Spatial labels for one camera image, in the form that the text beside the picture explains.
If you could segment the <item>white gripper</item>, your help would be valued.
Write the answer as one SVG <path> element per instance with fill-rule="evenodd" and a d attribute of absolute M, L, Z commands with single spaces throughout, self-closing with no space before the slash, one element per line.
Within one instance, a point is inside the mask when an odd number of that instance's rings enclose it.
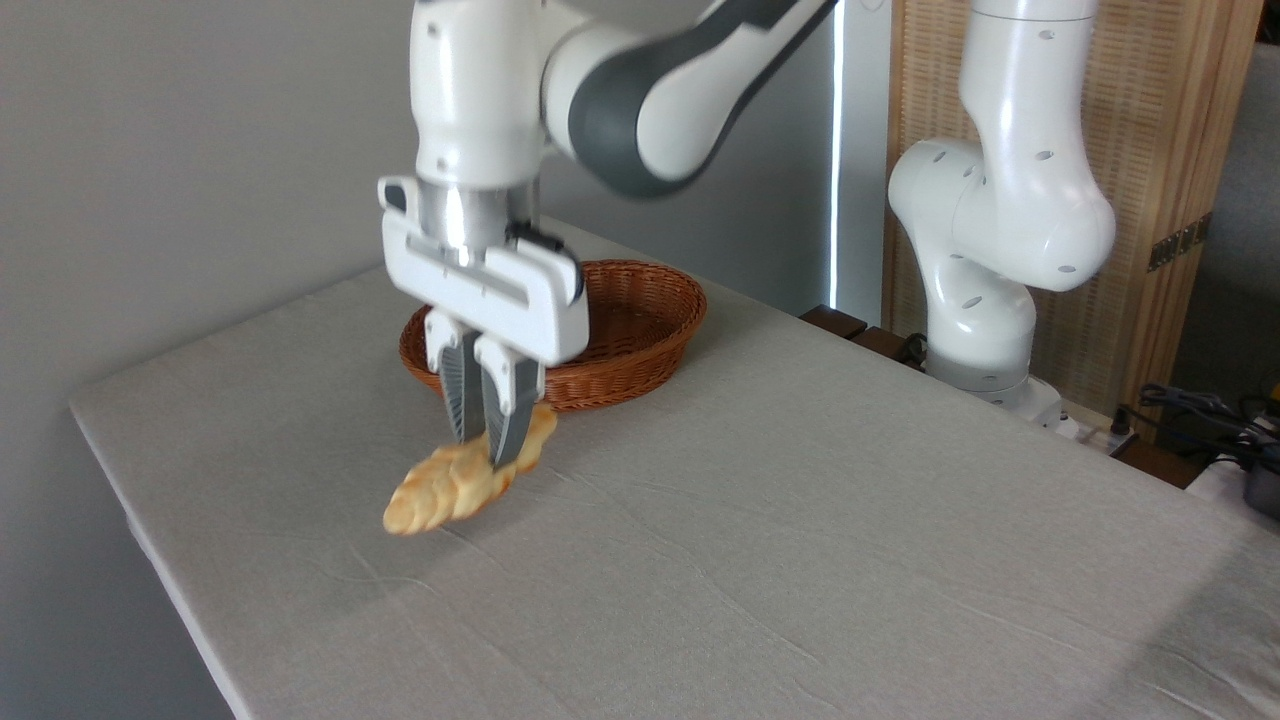
<path fill-rule="evenodd" d="M 456 441 L 486 430 L 494 468 L 512 464 L 529 436 L 544 393 L 540 363 L 562 364 L 589 341 L 579 261 L 538 237 L 534 190 L 412 176 L 378 182 L 387 272 L 396 288 L 436 309 L 425 316 L 428 368 Z"/>

